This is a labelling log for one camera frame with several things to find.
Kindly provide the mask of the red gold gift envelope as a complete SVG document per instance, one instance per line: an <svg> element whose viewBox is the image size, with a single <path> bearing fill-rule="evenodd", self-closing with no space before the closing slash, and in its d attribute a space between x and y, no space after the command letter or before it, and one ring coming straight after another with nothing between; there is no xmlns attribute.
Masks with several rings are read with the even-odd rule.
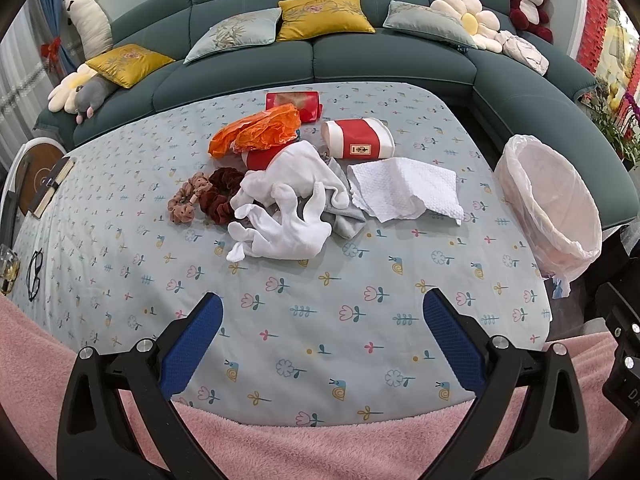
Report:
<svg viewBox="0 0 640 480"><path fill-rule="evenodd" d="M282 105L292 105L298 111L302 124L318 122L323 110L317 91L277 91L266 94L266 110Z"/></svg>

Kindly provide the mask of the white cloth glove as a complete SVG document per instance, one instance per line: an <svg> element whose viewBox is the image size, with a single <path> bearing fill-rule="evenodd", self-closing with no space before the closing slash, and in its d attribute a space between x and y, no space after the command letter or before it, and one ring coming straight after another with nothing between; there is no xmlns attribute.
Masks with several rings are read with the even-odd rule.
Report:
<svg viewBox="0 0 640 480"><path fill-rule="evenodd" d="M248 170L230 200L234 245L227 260L247 257L304 260L318 256L332 226L321 219L326 204L349 206L349 192L316 148L303 140L286 146L265 170Z"/></svg>

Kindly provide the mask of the black eyeglasses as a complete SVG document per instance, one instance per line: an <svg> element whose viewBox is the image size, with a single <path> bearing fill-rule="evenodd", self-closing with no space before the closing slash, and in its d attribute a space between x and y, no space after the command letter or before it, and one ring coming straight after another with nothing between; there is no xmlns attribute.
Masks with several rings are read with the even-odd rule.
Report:
<svg viewBox="0 0 640 480"><path fill-rule="evenodd" d="M43 265L43 250L38 249L32 254L29 260L26 274L27 297L30 302L34 302L40 291L41 269Z"/></svg>

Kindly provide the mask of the yellow cushion centre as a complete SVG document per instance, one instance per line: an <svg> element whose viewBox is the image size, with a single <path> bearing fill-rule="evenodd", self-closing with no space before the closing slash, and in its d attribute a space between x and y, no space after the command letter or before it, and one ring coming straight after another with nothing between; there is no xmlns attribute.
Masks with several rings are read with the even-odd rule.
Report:
<svg viewBox="0 0 640 480"><path fill-rule="evenodd" d="M363 32L375 28L362 12L360 0L281 0L282 24L278 41L299 41L320 36Z"/></svg>

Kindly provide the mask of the white lined trash bin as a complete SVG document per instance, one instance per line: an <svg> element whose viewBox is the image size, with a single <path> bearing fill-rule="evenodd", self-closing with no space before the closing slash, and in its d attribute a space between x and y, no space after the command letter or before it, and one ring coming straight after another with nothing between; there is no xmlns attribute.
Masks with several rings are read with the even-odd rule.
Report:
<svg viewBox="0 0 640 480"><path fill-rule="evenodd" d="M555 299L600 256L599 209L575 167L536 136L506 142L495 176Z"/></svg>

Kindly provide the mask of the orange plastic bag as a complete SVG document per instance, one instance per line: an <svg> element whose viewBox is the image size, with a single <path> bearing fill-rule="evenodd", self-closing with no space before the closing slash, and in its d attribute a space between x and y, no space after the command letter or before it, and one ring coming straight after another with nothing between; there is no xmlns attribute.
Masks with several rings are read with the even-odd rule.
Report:
<svg viewBox="0 0 640 480"><path fill-rule="evenodd" d="M279 105L224 126L209 141L207 151L218 159L229 152L269 150L295 140L301 124L293 104Z"/></svg>

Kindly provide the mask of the dark red velvet scrunchie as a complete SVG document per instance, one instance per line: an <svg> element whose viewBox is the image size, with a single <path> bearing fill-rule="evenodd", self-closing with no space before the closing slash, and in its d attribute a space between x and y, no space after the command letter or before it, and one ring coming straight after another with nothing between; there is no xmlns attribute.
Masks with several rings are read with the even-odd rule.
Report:
<svg viewBox="0 0 640 480"><path fill-rule="evenodd" d="M244 174L232 167L220 167L208 178L210 188L205 191L198 203L201 211L217 226L228 226L234 219L230 200L240 190Z"/></svg>

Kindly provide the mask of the red white paper cup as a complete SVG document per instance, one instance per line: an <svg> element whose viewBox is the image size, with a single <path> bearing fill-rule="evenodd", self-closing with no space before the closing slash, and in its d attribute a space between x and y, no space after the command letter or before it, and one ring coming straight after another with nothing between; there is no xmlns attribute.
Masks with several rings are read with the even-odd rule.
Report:
<svg viewBox="0 0 640 480"><path fill-rule="evenodd" d="M395 155L393 135L378 118L327 120L321 137L336 159L378 160Z"/></svg>

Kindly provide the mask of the white folded blanket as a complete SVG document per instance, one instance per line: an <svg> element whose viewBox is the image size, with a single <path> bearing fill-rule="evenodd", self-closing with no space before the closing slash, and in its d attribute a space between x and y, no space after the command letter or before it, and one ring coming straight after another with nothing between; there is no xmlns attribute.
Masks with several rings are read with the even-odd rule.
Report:
<svg viewBox="0 0 640 480"><path fill-rule="evenodd" d="M525 65L540 76L544 76L548 72L549 61L529 41L518 35L513 35L508 30L497 32L495 40L502 47L502 53L512 60Z"/></svg>

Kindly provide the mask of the pink dotted scrunchie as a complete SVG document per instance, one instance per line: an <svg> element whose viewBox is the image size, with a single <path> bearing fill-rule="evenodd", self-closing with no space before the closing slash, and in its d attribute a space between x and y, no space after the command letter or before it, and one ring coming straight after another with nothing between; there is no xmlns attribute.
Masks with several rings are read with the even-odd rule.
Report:
<svg viewBox="0 0 640 480"><path fill-rule="evenodd" d="M200 196L209 191L212 184L204 172L197 172L183 182L175 195L168 200L167 212L171 222L189 224L195 216L195 205Z"/></svg>

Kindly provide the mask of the potted orchid plant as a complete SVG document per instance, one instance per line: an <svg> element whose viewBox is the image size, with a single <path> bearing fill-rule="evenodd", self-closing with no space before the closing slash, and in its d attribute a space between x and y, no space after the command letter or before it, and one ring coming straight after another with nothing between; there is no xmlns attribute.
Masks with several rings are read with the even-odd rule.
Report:
<svg viewBox="0 0 640 480"><path fill-rule="evenodd" d="M627 170L639 165L639 104L632 94L616 90L597 78L596 86L582 96L590 120L597 126Z"/></svg>

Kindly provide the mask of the grey cloth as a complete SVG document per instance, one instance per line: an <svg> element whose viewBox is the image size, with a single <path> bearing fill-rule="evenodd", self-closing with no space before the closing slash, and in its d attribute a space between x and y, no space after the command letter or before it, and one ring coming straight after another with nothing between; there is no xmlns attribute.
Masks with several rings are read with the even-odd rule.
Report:
<svg viewBox="0 0 640 480"><path fill-rule="evenodd" d="M352 240L364 228L367 220L364 218L363 211L352 202L349 183L340 164L333 157L326 158L324 161L346 188L348 207L345 209L335 208L331 202L333 191L327 190L326 208L324 208L320 219L332 226L332 232L336 236L344 238L344 240Z"/></svg>

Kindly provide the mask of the teal sectional sofa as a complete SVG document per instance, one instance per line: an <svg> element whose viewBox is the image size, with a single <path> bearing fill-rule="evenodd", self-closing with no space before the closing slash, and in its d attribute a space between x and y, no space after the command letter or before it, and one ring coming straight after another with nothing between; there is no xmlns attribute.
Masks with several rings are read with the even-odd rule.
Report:
<svg viewBox="0 0 640 480"><path fill-rule="evenodd" d="M312 82L398 81L430 90L457 118L476 120L497 148L530 134L567 158L585 181L605 228L637 217L639 197L614 148L579 107L596 82L579 63L544 40L544 74L502 53L461 49L387 29L395 0L360 0L372 32L344 32L276 42L203 58L184 57L213 24L282 0L148 0L118 18L115 44L138 44L168 55L169 65L129 90L115 92L96 116L78 124L63 112L40 113L36 128L77 148L146 116L214 96ZM396 0L426 6L433 0ZM480 0L500 20L509 0Z"/></svg>

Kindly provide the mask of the blue curtain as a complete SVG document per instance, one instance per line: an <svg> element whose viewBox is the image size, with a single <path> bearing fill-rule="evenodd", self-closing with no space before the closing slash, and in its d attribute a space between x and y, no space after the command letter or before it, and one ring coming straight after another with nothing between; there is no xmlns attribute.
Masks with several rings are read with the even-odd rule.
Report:
<svg viewBox="0 0 640 480"><path fill-rule="evenodd" d="M40 47L41 56L47 61L49 70L55 70L61 77L73 73L75 65L66 52L60 36L62 23L62 0L38 0L49 27L52 39Z"/></svg>

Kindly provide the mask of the white paper towel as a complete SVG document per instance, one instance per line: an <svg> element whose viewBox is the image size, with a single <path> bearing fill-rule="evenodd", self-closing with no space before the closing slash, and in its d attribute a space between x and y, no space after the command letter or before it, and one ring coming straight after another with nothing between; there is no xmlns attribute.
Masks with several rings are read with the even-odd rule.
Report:
<svg viewBox="0 0 640 480"><path fill-rule="evenodd" d="M427 211L460 224L464 210L454 171L405 157L347 167L352 201L379 222L414 220Z"/></svg>

